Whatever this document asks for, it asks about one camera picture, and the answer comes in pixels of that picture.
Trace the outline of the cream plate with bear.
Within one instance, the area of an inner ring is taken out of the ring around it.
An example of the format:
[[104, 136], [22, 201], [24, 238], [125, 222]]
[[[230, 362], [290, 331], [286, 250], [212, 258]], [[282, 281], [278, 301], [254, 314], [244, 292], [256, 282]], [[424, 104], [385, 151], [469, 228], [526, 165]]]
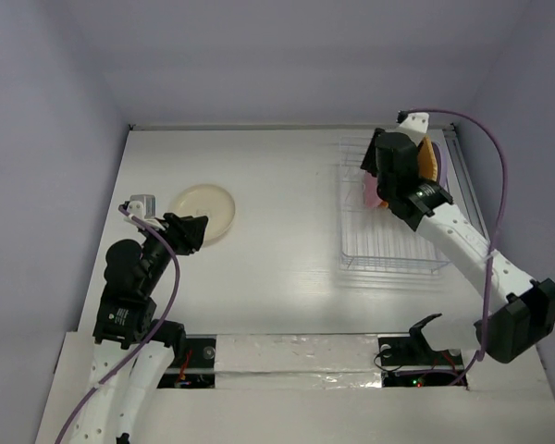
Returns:
[[198, 184], [181, 191], [171, 201], [169, 210], [177, 216], [208, 218], [203, 247], [221, 241], [230, 231], [236, 217], [236, 204], [232, 195], [214, 184]]

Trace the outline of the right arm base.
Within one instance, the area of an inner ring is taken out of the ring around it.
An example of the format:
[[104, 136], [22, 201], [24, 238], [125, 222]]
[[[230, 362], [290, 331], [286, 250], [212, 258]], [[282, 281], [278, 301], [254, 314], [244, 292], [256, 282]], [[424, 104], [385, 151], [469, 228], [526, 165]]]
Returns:
[[446, 387], [464, 370], [460, 352], [424, 351], [410, 336], [379, 337], [374, 365], [383, 388]]

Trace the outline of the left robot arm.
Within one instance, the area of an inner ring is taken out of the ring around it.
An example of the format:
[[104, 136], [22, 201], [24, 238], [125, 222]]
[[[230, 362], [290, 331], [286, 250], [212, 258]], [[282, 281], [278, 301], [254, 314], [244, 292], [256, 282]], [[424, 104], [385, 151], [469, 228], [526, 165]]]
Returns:
[[58, 443], [132, 443], [158, 384], [186, 354], [181, 323], [154, 315], [153, 292], [168, 266], [198, 252], [207, 216], [149, 217], [136, 201], [119, 212], [144, 237], [120, 240], [105, 255], [105, 287], [93, 329], [87, 392], [59, 431]]

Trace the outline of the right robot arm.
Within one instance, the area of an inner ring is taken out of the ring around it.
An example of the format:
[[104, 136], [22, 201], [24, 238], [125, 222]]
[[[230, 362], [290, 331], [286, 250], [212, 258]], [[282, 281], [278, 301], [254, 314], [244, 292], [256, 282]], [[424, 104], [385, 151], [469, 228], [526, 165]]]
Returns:
[[467, 348], [508, 364], [548, 336], [555, 324], [555, 281], [538, 280], [496, 250], [452, 196], [419, 170], [426, 137], [375, 129], [361, 168], [378, 196], [411, 231], [431, 242], [482, 298], [482, 313], [460, 321]]

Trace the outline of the pink round plate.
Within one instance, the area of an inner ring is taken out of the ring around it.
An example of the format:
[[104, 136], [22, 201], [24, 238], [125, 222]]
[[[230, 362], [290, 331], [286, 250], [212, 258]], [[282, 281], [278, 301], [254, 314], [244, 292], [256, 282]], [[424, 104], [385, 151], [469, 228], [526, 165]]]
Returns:
[[377, 178], [367, 171], [363, 175], [363, 199], [366, 208], [378, 208], [382, 204], [377, 193]]

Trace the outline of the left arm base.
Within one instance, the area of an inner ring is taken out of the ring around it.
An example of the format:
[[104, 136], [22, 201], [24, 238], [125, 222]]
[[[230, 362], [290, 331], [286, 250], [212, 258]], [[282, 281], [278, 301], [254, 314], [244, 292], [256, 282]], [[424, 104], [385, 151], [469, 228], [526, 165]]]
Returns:
[[159, 389], [213, 389], [216, 384], [216, 336], [188, 336], [185, 351], [168, 367]]

